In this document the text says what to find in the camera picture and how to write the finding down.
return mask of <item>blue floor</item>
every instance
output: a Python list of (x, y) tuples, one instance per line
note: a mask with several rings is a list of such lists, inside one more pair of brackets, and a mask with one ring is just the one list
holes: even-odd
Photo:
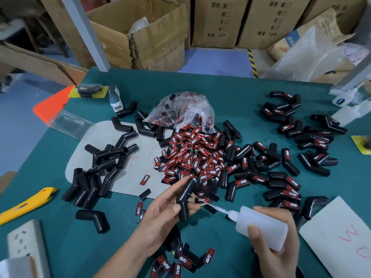
[[(50, 57), (78, 65), (62, 55)], [(224, 75), (253, 78), (247, 50), (194, 48), (185, 51), (182, 73)], [(38, 103), (57, 93), (64, 86), (30, 73), (13, 82), (6, 93), (0, 93), (0, 176), (18, 171), (47, 126), (33, 113)]]

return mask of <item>hand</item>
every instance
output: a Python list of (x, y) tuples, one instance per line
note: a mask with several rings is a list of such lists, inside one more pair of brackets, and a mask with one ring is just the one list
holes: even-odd
[(285, 222), (289, 226), (283, 251), (280, 253), (268, 248), (258, 227), (255, 225), (248, 227), (248, 236), (259, 257), (263, 276), (265, 278), (295, 278), (300, 242), (291, 213), (279, 208), (254, 207), (253, 209)]
[[(179, 221), (180, 205), (174, 202), (188, 179), (189, 177), (181, 179), (154, 199), (130, 238), (137, 242), (138, 248), (147, 257), (160, 248), (170, 230)], [(189, 215), (193, 215), (201, 208), (201, 205), (188, 202), (188, 208)]]

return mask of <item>teal table surface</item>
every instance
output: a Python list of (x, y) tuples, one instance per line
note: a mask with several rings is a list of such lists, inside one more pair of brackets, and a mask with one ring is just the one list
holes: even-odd
[[(84, 83), (114, 84), (121, 93), (123, 102), (138, 102), (138, 110), (152, 110), (156, 103), (170, 93), (192, 91), (204, 94), (215, 111), (216, 124), (229, 119), (241, 132), (239, 145), (260, 141), (265, 145), (278, 144), (279, 150), (288, 147), (292, 150), (293, 163), (302, 171), (296, 177), (302, 188), (303, 197), (324, 195), (331, 199), (340, 195), (346, 203), (371, 226), (369, 197), (370, 157), (361, 155), (353, 144), (350, 135), (371, 134), (370, 116), (356, 119), (348, 127), (346, 135), (337, 135), (330, 145), (332, 157), (340, 164), (331, 168), (330, 177), (314, 175), (300, 164), (295, 157), (299, 151), (292, 139), (286, 139), (276, 131), (278, 124), (266, 121), (259, 113), (262, 104), (269, 100), (278, 103), (279, 99), (269, 98), (272, 90), (286, 91), (302, 96), (302, 107), (294, 115), (305, 124), (316, 123), (309, 120), (312, 113), (334, 113), (338, 108), (331, 104), (328, 95), (330, 85), (299, 83), (288, 81), (258, 80), (237, 77), (166, 73), (129, 69), (111, 69), (100, 73), (97, 68), (89, 71)], [(110, 120), (114, 115), (105, 99), (70, 99), (65, 110), (93, 123)], [(123, 121), (133, 122), (133, 116)], [(77, 207), (61, 199), (70, 186), (65, 178), (65, 168), (78, 141), (48, 129), (13, 181), (0, 198), (0, 211), (7, 210), (26, 200), (44, 187), (58, 188), (59, 193), (48, 204), (16, 220), (0, 226), (0, 259), (7, 257), (6, 236), (25, 222), (40, 220), (44, 241), (53, 277), (91, 277), (129, 238), (139, 223), (134, 215), (139, 197), (112, 193), (109, 198), (100, 199), (95, 210), (103, 211), (111, 230), (97, 234), (92, 222), (75, 220)], [(261, 194), (266, 191), (261, 185), (250, 185), (237, 192), (233, 203), (224, 200), (225, 190), (219, 190), (221, 200), (217, 203), (227, 210), (239, 210), (240, 206), (252, 207), (260, 204)], [(151, 203), (145, 200), (144, 209)], [(201, 256), (208, 248), (215, 249), (210, 265), (197, 270), (192, 277), (250, 277), (253, 254), (248, 238), (235, 231), (235, 224), (227, 221), (224, 215), (209, 214), (205, 210), (192, 216), (187, 223), (180, 223), (181, 238), (190, 244), (190, 250)], [(305, 276), (330, 277), (321, 262), (301, 238), (299, 266)], [(173, 258), (167, 254), (169, 261)], [(148, 263), (139, 277), (149, 275)], [(183, 269), (183, 277), (192, 274)]]

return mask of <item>fingernail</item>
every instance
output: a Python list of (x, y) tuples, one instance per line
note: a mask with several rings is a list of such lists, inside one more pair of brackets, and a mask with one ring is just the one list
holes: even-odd
[(259, 229), (256, 225), (249, 225), (248, 226), (248, 236), (251, 239), (256, 239), (260, 236)]
[(175, 204), (175, 205), (173, 206), (173, 209), (174, 209), (174, 212), (175, 212), (175, 213), (179, 213), (179, 212), (180, 212), (180, 205), (179, 205), (179, 204)]

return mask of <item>power strip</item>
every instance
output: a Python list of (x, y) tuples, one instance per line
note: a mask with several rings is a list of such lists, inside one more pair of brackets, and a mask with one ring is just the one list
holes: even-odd
[(9, 258), (30, 256), (35, 262), (37, 278), (50, 278), (41, 226), (30, 220), (8, 234)]

